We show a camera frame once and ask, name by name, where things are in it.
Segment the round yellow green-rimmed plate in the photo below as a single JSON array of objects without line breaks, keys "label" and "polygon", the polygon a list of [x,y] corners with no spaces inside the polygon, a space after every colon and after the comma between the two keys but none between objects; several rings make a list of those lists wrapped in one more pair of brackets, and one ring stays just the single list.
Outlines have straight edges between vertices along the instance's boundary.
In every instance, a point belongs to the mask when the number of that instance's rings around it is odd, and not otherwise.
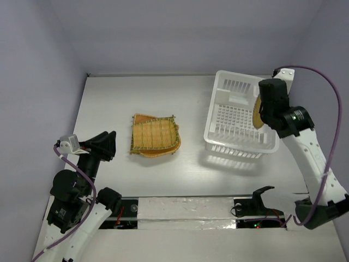
[{"label": "round yellow green-rimmed plate", "polygon": [[256,129],[260,129],[264,125],[263,121],[261,120],[260,108],[261,108],[261,97],[260,95],[258,95],[252,111],[252,124]]}]

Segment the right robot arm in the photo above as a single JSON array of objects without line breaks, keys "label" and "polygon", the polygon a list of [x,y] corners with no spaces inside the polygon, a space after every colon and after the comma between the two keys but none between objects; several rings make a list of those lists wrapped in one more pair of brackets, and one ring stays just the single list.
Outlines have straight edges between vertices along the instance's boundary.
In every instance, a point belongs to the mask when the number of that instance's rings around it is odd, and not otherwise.
[{"label": "right robot arm", "polygon": [[263,214],[277,209],[293,215],[295,223],[315,229],[348,212],[348,193],[327,167],[317,141],[315,125],[301,106],[291,107],[287,84],[281,79],[265,79],[260,89],[260,115],[264,124],[275,130],[295,159],[309,195],[287,193],[273,186],[254,191],[251,208]]}]

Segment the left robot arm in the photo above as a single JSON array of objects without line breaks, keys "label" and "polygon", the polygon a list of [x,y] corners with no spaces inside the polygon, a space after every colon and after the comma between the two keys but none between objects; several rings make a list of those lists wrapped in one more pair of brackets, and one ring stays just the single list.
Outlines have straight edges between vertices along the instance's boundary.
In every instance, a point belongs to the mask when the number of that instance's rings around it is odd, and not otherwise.
[{"label": "left robot arm", "polygon": [[94,184],[100,163],[115,157],[116,137],[115,131],[104,131],[79,141],[71,134],[54,144],[54,153],[70,169],[53,178],[44,247],[33,261],[80,261],[99,227],[120,211],[122,196],[109,187],[97,190]]}]

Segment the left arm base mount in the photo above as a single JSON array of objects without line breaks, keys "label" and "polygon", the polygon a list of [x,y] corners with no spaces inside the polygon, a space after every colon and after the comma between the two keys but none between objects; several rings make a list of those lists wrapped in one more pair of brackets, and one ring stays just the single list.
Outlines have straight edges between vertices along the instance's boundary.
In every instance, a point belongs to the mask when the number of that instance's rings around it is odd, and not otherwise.
[{"label": "left arm base mount", "polygon": [[99,229],[137,229],[138,198],[123,198],[118,211],[108,217]]}]

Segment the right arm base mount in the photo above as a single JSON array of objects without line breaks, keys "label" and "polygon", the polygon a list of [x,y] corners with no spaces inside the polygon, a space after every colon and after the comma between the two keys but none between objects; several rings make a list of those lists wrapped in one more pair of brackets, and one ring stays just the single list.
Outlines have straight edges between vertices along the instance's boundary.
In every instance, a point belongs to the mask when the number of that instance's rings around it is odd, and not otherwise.
[{"label": "right arm base mount", "polygon": [[252,217],[263,219],[283,217],[284,213],[282,211],[266,208],[262,201],[261,195],[270,189],[274,189],[274,187],[265,186],[257,189],[249,198],[234,198],[230,213],[236,218],[247,219],[247,217],[250,217],[249,220]]}]

